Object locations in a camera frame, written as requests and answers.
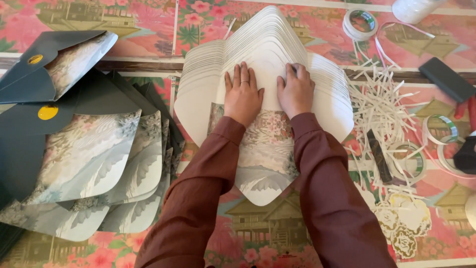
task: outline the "finger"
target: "finger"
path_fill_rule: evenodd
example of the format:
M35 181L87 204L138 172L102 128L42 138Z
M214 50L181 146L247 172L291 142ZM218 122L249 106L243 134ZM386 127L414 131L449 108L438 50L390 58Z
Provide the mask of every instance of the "finger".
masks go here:
M243 83L248 83L249 86L249 72L248 72L248 66L246 65L246 62L241 63L241 82Z
M233 85L231 84L231 78L230 74L228 72L225 73L225 89L226 92L229 92L233 88Z
M258 99L260 104L263 104L264 96L265 96L265 88L258 90Z
M306 74L307 71L306 71L305 66L302 65L302 64L299 64L299 63L293 63L292 65L293 65L293 67L294 67L294 68L296 69L296 71L297 71L297 77L298 77L299 79L306 79L306 77L307 77L307 74Z
M256 83L255 70L253 70L253 68L249 68L248 72L249 72L249 88L253 90L258 90L258 85Z
M281 76L278 76L278 99L281 98L282 94L284 93L284 88L286 87L286 84L284 82L284 78Z
M286 63L286 78L296 78L296 73L293 70L293 66L290 63Z
M240 83L239 65L235 65L235 73L233 74L233 87L238 86Z

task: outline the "yellow seal sticker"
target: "yellow seal sticker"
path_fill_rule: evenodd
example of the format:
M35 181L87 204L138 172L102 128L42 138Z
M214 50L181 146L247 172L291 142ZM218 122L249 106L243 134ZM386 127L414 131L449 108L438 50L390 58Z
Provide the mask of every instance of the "yellow seal sticker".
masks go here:
M48 104L40 108L38 111L38 117L41 120L49 120L58 113L58 107L53 104Z
M37 64L41 61L41 59L43 59L43 55L41 54L34 55L28 60L28 64Z

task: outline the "maroon sleeve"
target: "maroon sleeve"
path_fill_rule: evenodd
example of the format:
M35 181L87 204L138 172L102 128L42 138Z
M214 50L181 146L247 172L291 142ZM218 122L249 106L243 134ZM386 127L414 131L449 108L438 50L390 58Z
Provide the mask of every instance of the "maroon sleeve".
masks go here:
M376 216L349 177L342 145L313 113L296 115L291 125L301 210L322 265L396 268Z
M245 127L222 117L167 191L159 221L147 234L135 268L204 267L218 200L234 182Z

